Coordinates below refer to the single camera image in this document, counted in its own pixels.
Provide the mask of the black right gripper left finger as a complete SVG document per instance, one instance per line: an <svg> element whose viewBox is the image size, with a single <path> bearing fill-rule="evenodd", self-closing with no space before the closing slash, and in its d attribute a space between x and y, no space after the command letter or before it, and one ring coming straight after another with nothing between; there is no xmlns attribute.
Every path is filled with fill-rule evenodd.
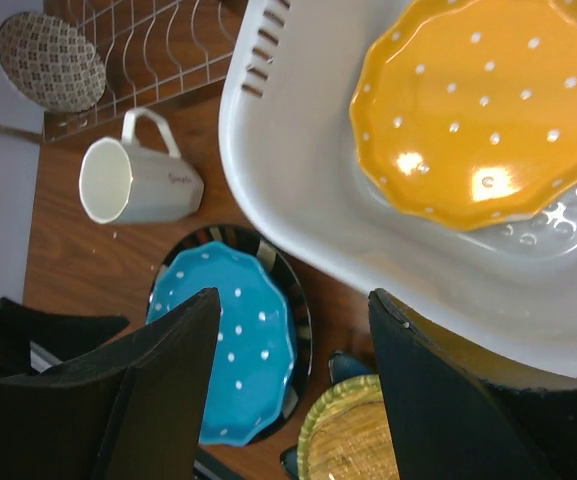
<svg viewBox="0 0 577 480"><path fill-rule="evenodd" d="M205 288L38 375L0 378L0 479L191 479L219 327Z"/></svg>

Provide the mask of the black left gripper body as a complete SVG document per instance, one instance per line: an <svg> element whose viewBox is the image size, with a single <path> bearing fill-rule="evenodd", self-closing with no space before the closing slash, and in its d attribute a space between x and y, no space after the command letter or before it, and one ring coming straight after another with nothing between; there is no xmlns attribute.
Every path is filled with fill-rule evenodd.
<svg viewBox="0 0 577 480"><path fill-rule="evenodd" d="M91 352L129 326L122 315L47 313L0 298L0 378L38 375Z"/></svg>

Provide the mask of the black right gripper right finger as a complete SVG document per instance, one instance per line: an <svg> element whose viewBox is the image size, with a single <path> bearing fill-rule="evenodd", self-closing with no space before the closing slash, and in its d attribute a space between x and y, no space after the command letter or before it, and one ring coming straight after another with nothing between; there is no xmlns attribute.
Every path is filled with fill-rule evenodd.
<svg viewBox="0 0 577 480"><path fill-rule="evenodd" d="M401 478L577 479L577 387L475 375L383 289L368 316Z"/></svg>

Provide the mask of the blue polka dot plate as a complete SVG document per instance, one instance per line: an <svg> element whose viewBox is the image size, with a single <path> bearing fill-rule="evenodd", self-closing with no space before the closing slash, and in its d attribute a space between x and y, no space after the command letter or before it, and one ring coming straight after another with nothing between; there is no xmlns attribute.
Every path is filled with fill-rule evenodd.
<svg viewBox="0 0 577 480"><path fill-rule="evenodd" d="M241 447L282 412L296 362L292 312L256 256L212 241L178 253L158 277L148 322L204 288L218 291L219 329L199 441Z"/></svg>

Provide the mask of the black striped rim plate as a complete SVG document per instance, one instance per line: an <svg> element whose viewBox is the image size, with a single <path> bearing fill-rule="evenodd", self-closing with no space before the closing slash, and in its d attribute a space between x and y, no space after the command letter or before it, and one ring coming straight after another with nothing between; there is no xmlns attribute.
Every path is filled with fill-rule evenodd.
<svg viewBox="0 0 577 480"><path fill-rule="evenodd" d="M256 256L286 297L292 312L292 325L296 340L296 362L293 374L278 420L262 430L250 442L255 443L279 431L293 416L307 391L313 361L311 313L298 276L283 253L257 231L232 224L209 225L186 235L165 257L152 284L150 296L155 281L178 253L212 241L223 242L240 252Z"/></svg>

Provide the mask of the yellow polka dot plate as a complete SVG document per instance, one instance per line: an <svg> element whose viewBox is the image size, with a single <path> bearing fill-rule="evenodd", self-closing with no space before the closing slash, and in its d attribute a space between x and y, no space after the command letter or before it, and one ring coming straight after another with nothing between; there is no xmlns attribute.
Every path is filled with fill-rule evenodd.
<svg viewBox="0 0 577 480"><path fill-rule="evenodd" d="M456 231L577 184L577 1L413 1L367 50L357 163L398 212Z"/></svg>

